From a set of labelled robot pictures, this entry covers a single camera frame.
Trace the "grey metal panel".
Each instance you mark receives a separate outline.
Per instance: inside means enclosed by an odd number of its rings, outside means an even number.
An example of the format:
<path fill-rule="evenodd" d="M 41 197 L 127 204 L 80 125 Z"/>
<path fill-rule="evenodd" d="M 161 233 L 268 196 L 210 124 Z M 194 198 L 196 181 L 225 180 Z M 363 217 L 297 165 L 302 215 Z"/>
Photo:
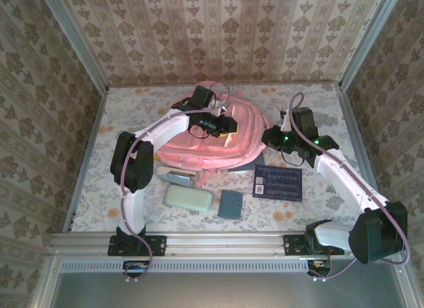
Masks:
<path fill-rule="evenodd" d="M 407 308 L 394 269 L 354 264 L 337 278 L 306 273 L 60 274 L 51 308 Z"/>

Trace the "aluminium table side rail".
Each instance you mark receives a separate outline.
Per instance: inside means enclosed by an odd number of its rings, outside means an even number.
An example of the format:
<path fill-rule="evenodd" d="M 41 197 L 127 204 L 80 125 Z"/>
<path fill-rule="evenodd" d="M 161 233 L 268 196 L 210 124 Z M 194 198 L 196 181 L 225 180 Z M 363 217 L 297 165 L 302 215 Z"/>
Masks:
<path fill-rule="evenodd" d="M 95 115 L 95 119 L 93 122 L 93 126 L 90 132 L 90 136 L 87 142 L 87 148 L 85 149 L 85 154 L 81 163 L 81 168 L 79 169 L 79 174 L 78 174 L 78 178 L 74 187 L 74 192 L 72 195 L 72 198 L 70 200 L 70 205 L 68 208 L 68 212 L 66 215 L 66 220 L 64 221 L 64 226 L 62 229 L 62 233 L 68 233 L 71 229 L 72 229 L 72 225 L 74 222 L 74 217 L 76 215 L 76 211 L 78 209 L 78 204 L 80 202 L 80 197 L 81 197 L 81 193 L 82 193 L 82 189 L 83 189 L 83 184 L 85 181 L 85 177 L 87 174 L 87 170 L 89 167 L 89 163 L 90 163 L 90 159 L 91 159 L 91 155 L 93 152 L 93 148 L 95 146 L 95 141 L 97 138 L 97 134 L 99 131 L 99 127 L 101 124 L 101 120 L 102 120 L 102 116 L 103 116 L 103 112 L 105 110 L 105 105 L 107 102 L 107 94 L 108 94 L 108 89 L 106 89 L 106 92 L 101 96 L 100 101 L 99 101 L 99 106 L 97 108 L 97 112 Z"/>
<path fill-rule="evenodd" d="M 378 185 L 376 183 L 376 179 L 374 177 L 374 172 L 370 165 L 370 161 L 365 149 L 365 145 L 363 143 L 360 130 L 358 124 L 356 122 L 356 118 L 354 116 L 354 112 L 352 110 L 352 106 L 350 104 L 348 95 L 345 90 L 341 89 L 338 85 L 337 87 L 337 96 L 341 106 L 341 111 L 343 112 L 344 121 L 346 124 L 346 129 L 350 136 L 352 150 L 354 152 L 355 161 L 357 167 L 354 169 L 360 174 L 362 180 L 364 180 L 371 188 L 372 191 L 378 193 Z M 377 209 L 380 210 L 379 206 L 375 204 L 373 200 L 368 200 L 368 196 L 366 196 L 366 203 L 362 204 L 363 206 L 367 205 L 365 208 Z M 343 225 L 344 227 L 348 227 L 349 230 L 352 230 L 354 225 L 357 222 L 357 218 L 360 214 L 363 213 L 363 206 L 357 205 L 356 202 L 347 202 L 350 208 L 353 207 L 353 219 L 354 221 L 349 224 Z"/>

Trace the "long aluminium base rail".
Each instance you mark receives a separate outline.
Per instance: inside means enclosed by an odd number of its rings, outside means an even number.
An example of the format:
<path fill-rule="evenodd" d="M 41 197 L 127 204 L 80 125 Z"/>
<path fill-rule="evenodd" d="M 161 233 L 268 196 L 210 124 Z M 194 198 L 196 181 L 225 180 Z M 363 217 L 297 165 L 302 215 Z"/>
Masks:
<path fill-rule="evenodd" d="M 165 245 L 175 258 L 281 258 L 294 232 L 153 232 L 148 238 Z M 69 254 L 106 255 L 113 232 L 69 232 L 52 236 L 51 246 Z"/>

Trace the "aluminium frame post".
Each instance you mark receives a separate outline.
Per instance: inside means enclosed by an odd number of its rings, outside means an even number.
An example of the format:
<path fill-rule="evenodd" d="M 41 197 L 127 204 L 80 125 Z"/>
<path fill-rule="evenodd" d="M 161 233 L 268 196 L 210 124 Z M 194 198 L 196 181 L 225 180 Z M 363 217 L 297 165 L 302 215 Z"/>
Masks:
<path fill-rule="evenodd" d="M 100 93 L 105 94 L 109 85 L 107 78 L 95 57 L 90 43 L 87 41 L 83 26 L 74 14 L 78 7 L 82 8 L 83 14 L 81 17 L 88 20 L 90 12 L 87 0 L 45 0 L 45 2 L 58 21 L 60 28 L 72 45 L 93 84 Z"/>
<path fill-rule="evenodd" d="M 370 21 L 339 80 L 339 87 L 342 90 L 346 90 L 352 83 L 397 1 L 398 0 L 380 0 L 377 4 L 372 17 L 370 18 Z"/>

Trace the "small teal notebook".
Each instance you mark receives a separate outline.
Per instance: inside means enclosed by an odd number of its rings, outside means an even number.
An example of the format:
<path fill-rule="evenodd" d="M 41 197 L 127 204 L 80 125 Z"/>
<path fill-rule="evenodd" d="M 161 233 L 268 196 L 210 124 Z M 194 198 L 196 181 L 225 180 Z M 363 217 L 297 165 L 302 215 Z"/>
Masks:
<path fill-rule="evenodd" d="M 237 191 L 222 190 L 217 215 L 224 219 L 239 220 L 242 211 L 243 194 Z"/>

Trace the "dark blue book white print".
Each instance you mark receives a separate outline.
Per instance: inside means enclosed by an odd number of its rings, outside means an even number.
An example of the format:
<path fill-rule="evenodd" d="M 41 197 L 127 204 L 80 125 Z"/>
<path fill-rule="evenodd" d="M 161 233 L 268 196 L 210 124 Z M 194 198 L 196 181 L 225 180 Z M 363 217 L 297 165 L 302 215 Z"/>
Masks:
<path fill-rule="evenodd" d="M 254 167 L 252 196 L 280 201 L 302 202 L 302 169 L 265 166 Z"/>

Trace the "pink backpack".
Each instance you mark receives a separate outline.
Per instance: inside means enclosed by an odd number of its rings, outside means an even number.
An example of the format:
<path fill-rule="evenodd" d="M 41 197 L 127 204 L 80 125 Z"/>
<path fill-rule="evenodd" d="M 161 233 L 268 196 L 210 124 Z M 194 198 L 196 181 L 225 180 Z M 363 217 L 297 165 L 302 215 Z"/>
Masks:
<path fill-rule="evenodd" d="M 175 168 L 205 172 L 233 169 L 255 160 L 266 147 L 262 142 L 262 134 L 269 128 L 266 117 L 256 105 L 241 98 L 242 90 L 232 96 L 218 90 L 221 83 L 202 81 L 198 85 L 215 92 L 217 106 L 229 102 L 218 113 L 232 117 L 238 131 L 226 138 L 195 138 L 185 131 L 156 152 L 160 160 Z"/>

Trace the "black connector board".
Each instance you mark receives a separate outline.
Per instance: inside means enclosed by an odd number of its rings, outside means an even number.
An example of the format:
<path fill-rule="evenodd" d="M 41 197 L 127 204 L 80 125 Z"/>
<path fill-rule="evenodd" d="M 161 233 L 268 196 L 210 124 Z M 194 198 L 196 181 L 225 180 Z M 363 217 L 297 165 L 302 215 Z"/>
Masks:
<path fill-rule="evenodd" d="M 309 276 L 325 278 L 331 271 L 331 262 L 330 260 L 308 260 L 307 268 Z"/>
<path fill-rule="evenodd" d="M 148 269 L 149 260 L 125 260 L 123 262 L 123 275 L 127 279 L 137 279 Z"/>

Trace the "white and grey-blue stapler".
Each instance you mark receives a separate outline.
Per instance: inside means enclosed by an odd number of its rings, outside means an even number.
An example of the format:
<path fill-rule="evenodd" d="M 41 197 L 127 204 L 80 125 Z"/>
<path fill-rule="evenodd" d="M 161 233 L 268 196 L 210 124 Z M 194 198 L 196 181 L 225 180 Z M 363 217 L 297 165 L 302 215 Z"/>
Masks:
<path fill-rule="evenodd" d="M 158 167 L 156 174 L 162 181 L 184 187 L 193 187 L 197 177 L 197 173 L 194 171 L 165 166 Z"/>

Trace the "mint green pencil case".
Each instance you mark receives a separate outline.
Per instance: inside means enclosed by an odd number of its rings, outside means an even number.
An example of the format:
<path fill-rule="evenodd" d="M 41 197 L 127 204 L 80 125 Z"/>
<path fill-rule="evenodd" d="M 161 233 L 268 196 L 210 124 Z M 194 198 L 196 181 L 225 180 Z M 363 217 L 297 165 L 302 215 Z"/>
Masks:
<path fill-rule="evenodd" d="M 165 205 L 190 211 L 208 211 L 212 201 L 211 192 L 180 185 L 169 185 L 164 196 Z"/>

